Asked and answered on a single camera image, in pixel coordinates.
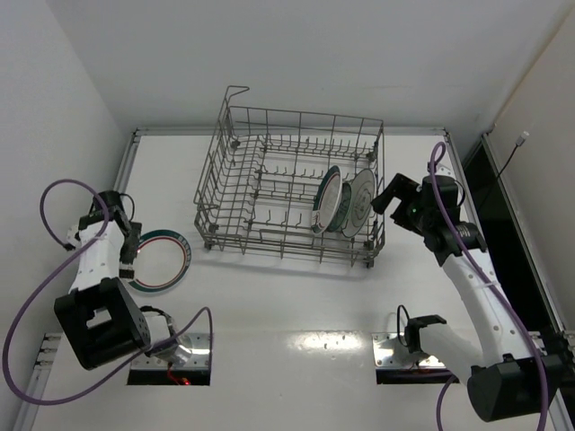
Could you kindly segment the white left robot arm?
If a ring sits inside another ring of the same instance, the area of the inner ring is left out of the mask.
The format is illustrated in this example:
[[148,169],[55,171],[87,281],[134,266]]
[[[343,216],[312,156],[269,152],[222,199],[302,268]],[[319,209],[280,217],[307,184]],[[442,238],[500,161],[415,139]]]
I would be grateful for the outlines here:
[[65,248],[87,250],[75,280],[55,300],[54,312],[80,365],[92,370],[138,350],[168,361],[177,346],[173,318],[151,306],[137,306],[126,284],[135,277],[142,224],[126,215],[123,193],[106,190],[66,234]]

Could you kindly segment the white plate teal rim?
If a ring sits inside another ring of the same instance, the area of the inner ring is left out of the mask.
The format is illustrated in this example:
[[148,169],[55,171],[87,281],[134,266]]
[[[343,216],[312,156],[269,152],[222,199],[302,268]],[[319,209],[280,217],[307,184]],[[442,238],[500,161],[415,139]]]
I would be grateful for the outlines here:
[[144,233],[128,286],[142,295],[167,293],[186,277],[191,258],[190,243],[181,233],[169,229]]
[[375,197],[376,176],[371,170],[364,169],[355,176],[350,186],[349,214],[342,228],[342,234],[346,238],[356,236],[369,217],[371,202]]

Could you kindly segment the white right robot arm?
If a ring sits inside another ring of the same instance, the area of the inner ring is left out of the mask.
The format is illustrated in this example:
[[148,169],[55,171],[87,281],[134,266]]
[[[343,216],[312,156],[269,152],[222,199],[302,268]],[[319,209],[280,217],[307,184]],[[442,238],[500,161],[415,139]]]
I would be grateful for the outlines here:
[[437,314],[409,317],[396,328],[396,354],[417,359],[434,356],[466,389],[485,422],[537,413],[546,417],[562,380],[573,368],[563,348],[539,349],[503,296],[479,228],[461,220],[459,188],[449,176],[429,175],[421,183],[396,174],[371,202],[383,214],[420,235],[459,293],[479,347],[459,336]]

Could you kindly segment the white plate green red rim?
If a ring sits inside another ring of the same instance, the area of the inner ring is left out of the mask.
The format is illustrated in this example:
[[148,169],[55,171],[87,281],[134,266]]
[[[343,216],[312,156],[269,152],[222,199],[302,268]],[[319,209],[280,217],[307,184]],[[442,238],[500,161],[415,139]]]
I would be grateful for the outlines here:
[[327,230],[341,202],[341,169],[333,165],[324,175],[316,193],[311,216],[311,229],[316,235]]

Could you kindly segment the blue floral green plate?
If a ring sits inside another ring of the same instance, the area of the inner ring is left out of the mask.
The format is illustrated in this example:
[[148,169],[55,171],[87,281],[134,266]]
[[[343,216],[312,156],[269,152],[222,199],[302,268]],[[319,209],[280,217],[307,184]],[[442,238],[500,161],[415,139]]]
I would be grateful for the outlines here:
[[342,183],[341,188],[341,201],[332,221],[330,222],[327,228],[328,232],[330,233],[338,232],[342,228],[344,222],[348,217],[350,201],[351,201],[351,185],[349,182],[344,181]]

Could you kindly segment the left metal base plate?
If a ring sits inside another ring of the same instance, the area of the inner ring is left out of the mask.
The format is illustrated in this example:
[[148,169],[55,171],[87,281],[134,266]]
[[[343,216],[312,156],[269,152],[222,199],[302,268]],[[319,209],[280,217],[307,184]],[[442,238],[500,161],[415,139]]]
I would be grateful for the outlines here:
[[205,371],[209,369],[210,337],[208,333],[186,332],[165,347],[134,359],[130,371],[160,371],[168,365],[176,371]]

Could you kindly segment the metal base plate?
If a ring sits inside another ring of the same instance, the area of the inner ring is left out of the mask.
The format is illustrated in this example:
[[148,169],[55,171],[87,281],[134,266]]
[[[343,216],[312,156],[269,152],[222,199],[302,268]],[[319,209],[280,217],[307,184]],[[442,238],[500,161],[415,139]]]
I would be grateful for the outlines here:
[[160,371],[168,365],[176,371],[205,371],[209,369],[210,337],[208,333],[186,332],[165,347],[134,359],[130,371]]
[[397,340],[395,332],[371,334],[376,370],[380,371],[446,371],[434,356],[412,354]]

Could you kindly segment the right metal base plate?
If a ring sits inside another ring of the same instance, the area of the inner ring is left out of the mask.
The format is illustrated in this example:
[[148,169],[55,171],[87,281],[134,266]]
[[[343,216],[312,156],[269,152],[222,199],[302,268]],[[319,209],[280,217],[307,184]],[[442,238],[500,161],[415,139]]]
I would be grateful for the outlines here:
[[397,340],[395,332],[371,334],[376,370],[380,371],[446,371],[434,356],[412,354]]

